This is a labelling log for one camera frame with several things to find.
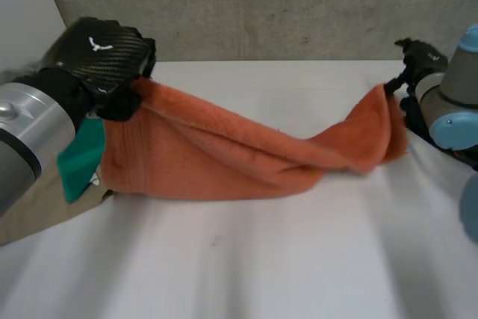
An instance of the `orange towel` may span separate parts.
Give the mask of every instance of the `orange towel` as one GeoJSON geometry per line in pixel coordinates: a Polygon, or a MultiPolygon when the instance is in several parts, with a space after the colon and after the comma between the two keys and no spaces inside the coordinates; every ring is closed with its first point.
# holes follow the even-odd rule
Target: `orange towel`
{"type": "Polygon", "coordinates": [[[142,78],[141,109],[105,121],[102,175],[124,193],[175,199],[258,199],[311,188],[326,170],[367,173],[406,151],[393,96],[373,88],[347,118],[308,140],[142,78]]]}

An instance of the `teal fabric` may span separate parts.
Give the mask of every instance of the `teal fabric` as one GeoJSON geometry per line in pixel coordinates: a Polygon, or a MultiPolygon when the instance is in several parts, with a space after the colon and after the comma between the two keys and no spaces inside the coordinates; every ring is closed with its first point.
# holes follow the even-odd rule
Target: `teal fabric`
{"type": "Polygon", "coordinates": [[[58,172],[65,198],[76,201],[86,190],[105,151],[105,130],[101,120],[86,119],[73,142],[59,154],[58,172]]]}

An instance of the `white table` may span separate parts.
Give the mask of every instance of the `white table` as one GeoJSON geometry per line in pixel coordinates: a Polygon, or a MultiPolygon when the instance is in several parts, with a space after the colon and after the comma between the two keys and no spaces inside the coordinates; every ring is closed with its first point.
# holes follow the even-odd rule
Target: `white table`
{"type": "MultiPolygon", "coordinates": [[[[399,61],[158,64],[155,78],[307,137],[399,61]]],[[[413,156],[284,199],[118,196],[0,249],[0,318],[478,318],[478,249],[413,156]]]]}

